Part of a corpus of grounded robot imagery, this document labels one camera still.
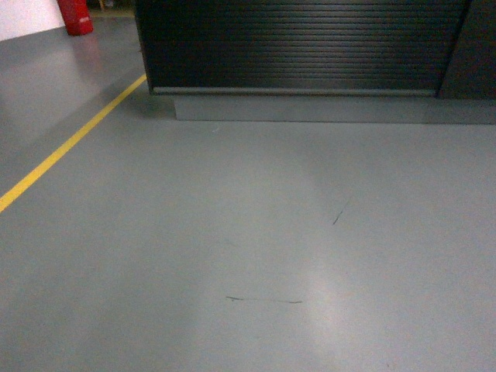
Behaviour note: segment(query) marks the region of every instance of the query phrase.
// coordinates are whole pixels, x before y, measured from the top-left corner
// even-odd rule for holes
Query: gray baseboard
[[[435,98],[178,95],[178,120],[496,124],[496,101]]]

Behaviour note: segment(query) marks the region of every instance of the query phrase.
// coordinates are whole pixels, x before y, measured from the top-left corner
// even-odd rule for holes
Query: roller shutter
[[[466,3],[148,0],[136,19],[153,92],[434,95]]]

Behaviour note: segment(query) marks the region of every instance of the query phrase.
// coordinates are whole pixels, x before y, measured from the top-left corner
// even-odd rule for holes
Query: black cabinet
[[[496,99],[495,0],[471,2],[439,97]]]

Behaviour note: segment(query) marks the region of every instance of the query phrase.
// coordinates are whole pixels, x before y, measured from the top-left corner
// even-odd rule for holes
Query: yellow stripe
[[[143,75],[134,83],[132,83],[125,91],[123,91],[116,99],[106,105],[93,119],[84,124],[70,139],[62,146],[52,152],[38,167],[31,170],[27,176],[17,183],[16,186],[7,191],[0,198],[0,213],[2,213],[9,205],[11,205],[19,196],[22,195],[31,185],[43,176],[57,161],[61,159],[76,143],[86,136],[93,128],[97,126],[103,118],[105,118],[115,107],[124,101],[136,88],[138,88],[146,80],[146,75]]]

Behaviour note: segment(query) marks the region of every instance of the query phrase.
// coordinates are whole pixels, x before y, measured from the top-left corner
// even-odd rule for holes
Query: white wall
[[[63,25],[57,0],[0,0],[0,41]]]

